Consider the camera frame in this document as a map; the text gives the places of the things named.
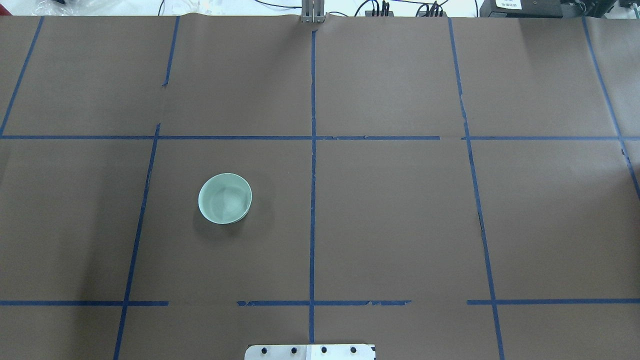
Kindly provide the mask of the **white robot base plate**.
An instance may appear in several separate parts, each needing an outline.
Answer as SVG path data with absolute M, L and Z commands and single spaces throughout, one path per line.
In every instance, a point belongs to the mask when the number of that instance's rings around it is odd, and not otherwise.
M 245 360 L 375 360 L 373 344 L 259 344 L 249 346 Z

